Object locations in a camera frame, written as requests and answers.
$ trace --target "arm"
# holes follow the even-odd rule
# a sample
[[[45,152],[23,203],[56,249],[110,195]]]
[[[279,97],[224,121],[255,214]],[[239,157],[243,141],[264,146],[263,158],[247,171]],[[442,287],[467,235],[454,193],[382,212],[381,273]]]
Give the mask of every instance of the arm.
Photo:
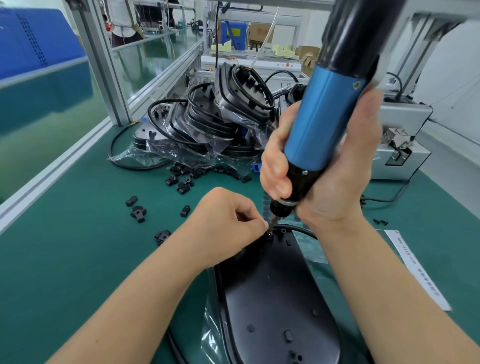
[[[359,200],[381,136],[378,90],[360,98],[344,142],[297,208],[319,238],[328,263],[378,364],[476,363],[480,348],[428,296],[365,220]],[[260,179],[274,199],[292,186],[282,153],[298,110],[282,114],[262,156]]]
[[[239,252],[267,227],[251,200],[213,189],[48,364],[150,363],[193,279]]]

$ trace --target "white shirt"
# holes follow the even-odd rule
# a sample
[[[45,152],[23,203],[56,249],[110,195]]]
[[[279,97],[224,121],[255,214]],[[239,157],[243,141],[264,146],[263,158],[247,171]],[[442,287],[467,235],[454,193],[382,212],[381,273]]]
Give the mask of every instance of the white shirt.
[[[125,0],[107,0],[108,1],[108,13],[110,15],[110,21],[113,25],[112,33],[116,36],[123,38],[129,38],[135,35],[135,31],[132,29],[132,20],[128,14],[128,9],[125,4]],[[133,21],[136,22],[135,7],[132,0],[127,0],[132,12]]]

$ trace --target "person's left hand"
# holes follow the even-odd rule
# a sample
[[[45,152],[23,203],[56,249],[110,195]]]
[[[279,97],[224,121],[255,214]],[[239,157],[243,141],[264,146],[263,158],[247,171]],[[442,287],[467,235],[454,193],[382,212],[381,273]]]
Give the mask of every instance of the person's left hand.
[[[234,256],[267,229],[268,223],[251,199],[216,187],[200,200],[175,235],[182,236],[205,269]]]

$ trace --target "dark pants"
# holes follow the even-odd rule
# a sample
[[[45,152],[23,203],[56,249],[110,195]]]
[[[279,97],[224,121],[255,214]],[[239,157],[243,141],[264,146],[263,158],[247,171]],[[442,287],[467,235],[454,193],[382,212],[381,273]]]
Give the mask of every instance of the dark pants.
[[[124,44],[137,42],[142,39],[143,39],[142,36],[136,32],[133,36],[129,36],[126,38],[123,38],[121,36],[118,36],[112,33],[112,48],[123,46]]]

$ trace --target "green work mat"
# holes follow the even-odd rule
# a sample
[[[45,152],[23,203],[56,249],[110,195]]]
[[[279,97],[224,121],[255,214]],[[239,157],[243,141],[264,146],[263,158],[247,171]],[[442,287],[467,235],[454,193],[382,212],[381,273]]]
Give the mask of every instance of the green work mat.
[[[184,221],[182,208],[195,207],[213,187],[246,195],[263,209],[257,174],[243,184],[210,172],[180,195],[165,184],[168,168],[137,172],[114,166],[106,150],[117,132],[103,137],[0,236],[2,363],[42,363],[50,357],[156,249],[154,235],[174,231]],[[120,144],[129,142],[125,135]],[[374,181],[365,194],[390,198],[400,186]],[[132,195],[147,209],[143,224],[125,206]],[[370,221],[388,220],[387,228],[401,232],[452,306],[451,317],[480,342],[478,219],[421,172],[398,202],[368,202],[364,213]],[[343,362],[361,362],[366,347],[329,265],[309,265],[347,343]],[[182,352],[195,364],[209,362],[202,351],[208,282],[206,272],[194,281],[172,322]],[[174,363],[165,342],[154,363]]]

